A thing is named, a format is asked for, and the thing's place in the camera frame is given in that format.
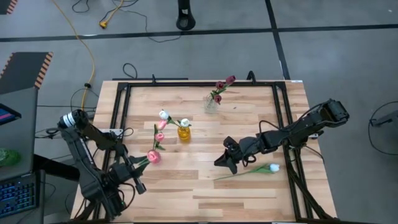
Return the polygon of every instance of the wooden table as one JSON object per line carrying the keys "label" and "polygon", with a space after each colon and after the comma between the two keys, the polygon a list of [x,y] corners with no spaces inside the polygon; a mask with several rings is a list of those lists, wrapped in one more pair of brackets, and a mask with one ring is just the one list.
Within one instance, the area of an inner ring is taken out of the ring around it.
{"label": "wooden table", "polygon": [[[94,125],[98,128],[109,128],[117,85],[118,82],[114,81],[103,83],[94,118]],[[286,81],[286,86],[292,115],[297,119],[308,110],[303,83]],[[191,86],[132,89],[126,127],[133,128],[134,134],[125,137],[123,141],[130,155],[144,156],[151,149],[153,126],[159,121],[158,114],[161,109],[169,111],[173,119],[188,118],[192,122],[192,140],[189,144],[180,142],[177,127],[174,125],[168,125],[163,130],[166,139],[162,145],[166,151],[161,152],[162,162],[157,165],[150,164],[141,177],[147,192],[137,194],[132,206],[123,211],[115,222],[295,220],[282,148],[271,154],[259,154],[257,162],[246,168],[238,164],[240,173],[265,163],[278,163],[281,170],[276,174],[247,174],[214,180],[231,175],[228,168],[213,165],[214,160],[224,151],[222,143],[226,136],[231,136],[237,141],[246,136],[255,136],[259,131],[258,122],[262,119],[277,124],[271,88],[231,86],[222,94],[223,100],[218,112],[206,114],[203,103],[205,96],[212,89]],[[118,114],[121,114],[124,96],[121,99]],[[262,131],[270,129],[273,127],[268,124],[262,125]],[[309,140],[308,145],[319,151],[316,140]],[[95,161],[98,167],[102,166],[103,157],[101,151],[96,154]],[[301,158],[309,191],[324,210],[335,217],[333,199],[322,160],[305,148],[302,149]],[[132,190],[125,185],[122,185],[121,189],[128,203],[132,197]],[[301,213],[305,216],[302,194],[298,189],[297,192]],[[72,217],[75,216],[82,200],[78,189]]]}

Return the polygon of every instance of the pink rose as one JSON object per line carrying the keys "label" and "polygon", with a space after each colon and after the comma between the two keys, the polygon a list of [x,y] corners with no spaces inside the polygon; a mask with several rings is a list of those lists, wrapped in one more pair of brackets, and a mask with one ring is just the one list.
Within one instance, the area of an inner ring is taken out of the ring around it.
{"label": "pink rose", "polygon": [[147,153],[147,158],[148,158],[149,162],[151,162],[153,164],[159,163],[160,159],[161,159],[160,153],[155,150],[150,150]]}
{"label": "pink rose", "polygon": [[218,82],[216,83],[216,87],[217,87],[217,90],[220,90],[220,89],[224,88],[224,83],[218,81]]}
{"label": "pink rose", "polygon": [[155,134],[155,140],[156,141],[161,142],[161,141],[163,141],[163,139],[164,139],[164,134],[163,133]]}
{"label": "pink rose", "polygon": [[215,95],[214,96],[214,101],[219,104],[221,102],[221,96],[220,95]]}
{"label": "pink rose", "polygon": [[235,76],[234,76],[234,75],[231,75],[230,77],[228,77],[228,78],[225,80],[225,82],[226,82],[227,84],[230,85],[230,84],[234,83],[235,80],[236,80]]}
{"label": "pink rose", "polygon": [[159,131],[163,130],[167,125],[167,120],[162,120],[159,122],[159,124],[157,125],[157,129]]}

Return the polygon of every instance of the white flower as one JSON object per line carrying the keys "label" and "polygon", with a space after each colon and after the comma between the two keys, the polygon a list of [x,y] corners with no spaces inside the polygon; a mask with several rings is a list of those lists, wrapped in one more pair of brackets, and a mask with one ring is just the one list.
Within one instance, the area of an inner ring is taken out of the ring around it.
{"label": "white flower", "polygon": [[279,164],[270,164],[269,165],[269,170],[273,172],[278,172],[279,171]]}
{"label": "white flower", "polygon": [[162,110],[161,112],[159,112],[159,116],[161,119],[168,119],[169,118],[169,113],[165,110]]}
{"label": "white flower", "polygon": [[187,118],[182,119],[180,125],[181,125],[181,127],[184,127],[184,128],[188,127],[189,120]]}

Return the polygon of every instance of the blue keyboard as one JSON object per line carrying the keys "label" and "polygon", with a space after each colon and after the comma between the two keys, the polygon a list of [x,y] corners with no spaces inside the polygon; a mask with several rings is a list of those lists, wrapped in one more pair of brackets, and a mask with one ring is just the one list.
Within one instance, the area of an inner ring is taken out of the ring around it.
{"label": "blue keyboard", "polygon": [[37,183],[35,174],[0,182],[0,218],[37,207]]}

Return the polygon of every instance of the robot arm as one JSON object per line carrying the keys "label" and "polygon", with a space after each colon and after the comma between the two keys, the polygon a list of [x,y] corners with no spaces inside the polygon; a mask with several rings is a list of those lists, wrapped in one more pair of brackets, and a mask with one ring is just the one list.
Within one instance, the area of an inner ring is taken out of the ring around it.
{"label": "robot arm", "polygon": [[215,161],[215,166],[229,167],[233,174],[237,173],[236,164],[241,160],[247,163],[255,162],[255,154],[274,152],[283,143],[293,147],[300,147],[308,141],[314,133],[323,133],[322,128],[335,128],[347,122],[349,114],[344,106],[335,100],[328,100],[319,104],[318,108],[302,116],[296,122],[275,131],[257,133],[256,138],[246,137],[237,143],[231,137],[224,140],[226,147],[224,154]]}
{"label": "robot arm", "polygon": [[[58,128],[67,142],[75,164],[80,172],[81,194],[90,201],[90,205],[76,219],[86,220],[94,206],[101,203],[110,220],[119,216],[126,209],[126,204],[119,196],[119,185],[133,178],[139,194],[146,191],[139,177],[146,165],[134,167],[146,157],[135,158],[127,155],[127,148],[114,133],[102,133],[88,121],[88,115],[82,110],[75,110],[60,118]],[[113,164],[109,170],[97,168],[85,139],[93,140],[98,149],[115,151],[124,160],[122,164]]]}

